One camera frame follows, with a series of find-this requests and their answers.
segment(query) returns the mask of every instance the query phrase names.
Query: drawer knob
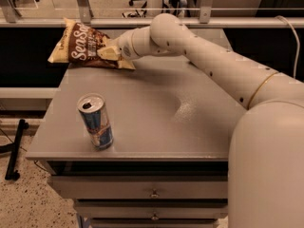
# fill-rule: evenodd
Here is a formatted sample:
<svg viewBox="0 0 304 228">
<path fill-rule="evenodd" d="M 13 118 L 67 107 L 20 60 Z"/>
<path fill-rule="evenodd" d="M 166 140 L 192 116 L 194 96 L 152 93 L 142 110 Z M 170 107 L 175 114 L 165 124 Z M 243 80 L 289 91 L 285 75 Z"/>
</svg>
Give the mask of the drawer knob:
<svg viewBox="0 0 304 228">
<path fill-rule="evenodd" d="M 153 189 L 153 193 L 150 195 L 150 198 L 151 199 L 157 199 L 159 197 L 160 197 L 160 195 L 158 194 L 157 190 Z"/>
<path fill-rule="evenodd" d="M 152 219 L 153 221 L 156 221 L 156 220 L 159 220 L 160 218 L 158 218 L 158 216 L 154 214 L 154 216 L 151 217 L 151 219 Z"/>
</svg>

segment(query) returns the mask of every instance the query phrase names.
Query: drawer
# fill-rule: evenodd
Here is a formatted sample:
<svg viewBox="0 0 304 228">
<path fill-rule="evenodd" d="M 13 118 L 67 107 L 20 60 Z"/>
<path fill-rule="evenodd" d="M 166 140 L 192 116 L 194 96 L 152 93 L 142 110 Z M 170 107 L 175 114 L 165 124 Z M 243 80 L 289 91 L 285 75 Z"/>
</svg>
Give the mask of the drawer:
<svg viewBox="0 0 304 228">
<path fill-rule="evenodd" d="M 90 221 L 93 228 L 217 228 L 219 224 L 214 220 L 204 219 L 101 219 Z"/>
<path fill-rule="evenodd" d="M 99 219 L 223 219 L 226 203 L 195 201 L 75 201 L 77 213 Z"/>
<path fill-rule="evenodd" d="M 227 199 L 222 177 L 52 176 L 48 184 L 63 198 L 95 199 Z"/>
</svg>

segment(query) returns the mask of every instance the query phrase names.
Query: brown snack bag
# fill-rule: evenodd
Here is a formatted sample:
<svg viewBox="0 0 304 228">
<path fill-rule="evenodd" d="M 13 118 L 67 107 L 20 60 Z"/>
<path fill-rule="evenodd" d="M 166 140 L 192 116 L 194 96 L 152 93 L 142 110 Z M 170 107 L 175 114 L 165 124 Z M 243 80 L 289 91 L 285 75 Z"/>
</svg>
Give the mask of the brown snack bag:
<svg viewBox="0 0 304 228">
<path fill-rule="evenodd" d="M 135 69 L 132 62 L 121 58 L 118 61 L 105 60 L 97 50 L 106 47 L 109 37 L 82 23 L 65 19 L 63 37 L 48 58 L 50 63 L 74 63 L 83 67 L 110 67 Z"/>
</svg>

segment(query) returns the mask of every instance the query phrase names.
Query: soda can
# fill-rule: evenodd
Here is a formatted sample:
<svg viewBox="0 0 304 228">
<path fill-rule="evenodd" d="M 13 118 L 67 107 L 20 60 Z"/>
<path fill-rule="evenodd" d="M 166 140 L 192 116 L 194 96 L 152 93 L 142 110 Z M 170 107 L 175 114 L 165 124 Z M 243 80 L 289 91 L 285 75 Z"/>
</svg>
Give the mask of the soda can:
<svg viewBox="0 0 304 228">
<path fill-rule="evenodd" d="M 113 143 L 113 135 L 103 96 L 86 94 L 79 99 L 77 107 L 92 143 L 98 149 L 108 148 Z"/>
</svg>

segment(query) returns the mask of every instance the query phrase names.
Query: white cable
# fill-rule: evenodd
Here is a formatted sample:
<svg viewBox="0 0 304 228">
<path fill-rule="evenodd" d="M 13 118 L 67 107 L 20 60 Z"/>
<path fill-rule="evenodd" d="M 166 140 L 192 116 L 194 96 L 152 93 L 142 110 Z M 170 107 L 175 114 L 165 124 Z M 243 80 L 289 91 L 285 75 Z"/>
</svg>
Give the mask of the white cable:
<svg viewBox="0 0 304 228">
<path fill-rule="evenodd" d="M 285 22 L 293 31 L 294 34 L 294 38 L 296 40 L 296 54 L 295 54 L 295 58 L 294 58 L 294 74 L 293 77 L 295 78 L 296 76 L 296 68 L 297 68 L 297 60 L 298 60 L 298 56 L 300 53 L 300 41 L 298 39 L 297 33 L 295 31 L 295 28 L 293 27 L 293 25 L 283 16 L 277 16 L 276 18 L 278 18 L 279 20 Z"/>
</svg>

